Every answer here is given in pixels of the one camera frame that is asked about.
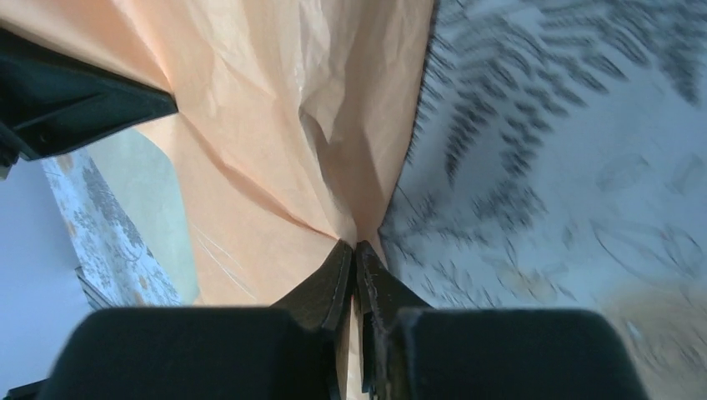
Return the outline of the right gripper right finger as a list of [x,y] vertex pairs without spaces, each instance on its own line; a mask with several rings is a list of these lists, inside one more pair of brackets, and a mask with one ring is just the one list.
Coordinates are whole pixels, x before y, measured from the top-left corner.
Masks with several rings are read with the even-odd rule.
[[372,399],[645,399],[608,321],[581,309],[434,308],[356,247],[362,390]]

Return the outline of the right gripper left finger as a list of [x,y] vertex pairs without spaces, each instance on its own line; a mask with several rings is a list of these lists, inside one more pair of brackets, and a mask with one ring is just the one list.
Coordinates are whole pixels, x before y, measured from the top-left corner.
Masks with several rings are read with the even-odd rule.
[[75,329],[41,399],[342,399],[353,249],[268,307],[114,307]]

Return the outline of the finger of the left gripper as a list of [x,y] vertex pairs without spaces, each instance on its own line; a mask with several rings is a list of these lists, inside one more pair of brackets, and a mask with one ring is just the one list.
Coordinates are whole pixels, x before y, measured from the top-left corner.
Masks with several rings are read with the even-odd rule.
[[168,92],[1,31],[1,164],[56,157],[178,112]]

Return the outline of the beige kraft wrapping paper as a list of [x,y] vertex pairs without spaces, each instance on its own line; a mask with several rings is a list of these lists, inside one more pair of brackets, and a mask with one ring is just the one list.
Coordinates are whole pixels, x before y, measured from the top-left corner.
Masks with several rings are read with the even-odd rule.
[[174,95],[47,161],[114,303],[271,303],[372,238],[412,132],[430,1],[4,1],[11,29]]

